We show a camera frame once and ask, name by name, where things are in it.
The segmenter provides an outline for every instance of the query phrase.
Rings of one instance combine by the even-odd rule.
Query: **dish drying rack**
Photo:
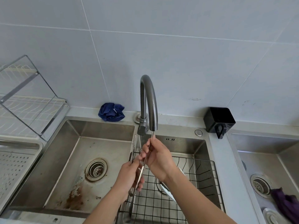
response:
[[[27,55],[0,67],[0,135],[46,142],[69,109]]]
[[[188,157],[173,156],[173,160],[188,180],[211,202],[225,212],[215,163]],[[140,192],[128,197],[118,211],[118,223],[187,224],[178,204],[163,192],[159,180],[146,166],[143,171],[144,184]]]

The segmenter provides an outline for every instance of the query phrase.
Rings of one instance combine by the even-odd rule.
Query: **rust stain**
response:
[[[82,186],[75,185],[66,200],[64,208],[79,211],[83,204]]]

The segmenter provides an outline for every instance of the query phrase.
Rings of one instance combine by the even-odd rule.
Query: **tongs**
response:
[[[139,175],[139,177],[138,177],[137,184],[136,184],[135,188],[132,187],[132,188],[130,189],[130,191],[129,191],[129,196],[134,196],[134,195],[135,195],[135,191],[136,191],[137,188],[138,188],[138,185],[139,185],[139,183],[140,183],[140,180],[141,180],[141,177],[142,177],[142,173],[143,173],[145,164],[147,163],[147,160],[148,160],[148,157],[149,157],[151,151],[152,151],[152,147],[151,147],[151,143],[150,143],[150,145],[149,145],[149,152],[146,154],[146,156],[145,156],[145,158],[144,158],[142,167],[139,168],[139,169],[140,169],[140,175]]]

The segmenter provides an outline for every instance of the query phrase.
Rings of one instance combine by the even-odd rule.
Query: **black holder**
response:
[[[226,107],[209,107],[204,115],[204,124],[208,133],[216,133],[219,139],[236,123]]]

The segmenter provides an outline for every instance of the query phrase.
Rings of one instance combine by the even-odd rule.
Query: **faucet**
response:
[[[147,119],[147,108],[149,109],[149,120]],[[143,136],[150,129],[156,131],[158,129],[158,111],[155,90],[152,81],[148,75],[143,75],[140,79],[140,104],[141,115],[139,118],[139,127],[137,134]]]

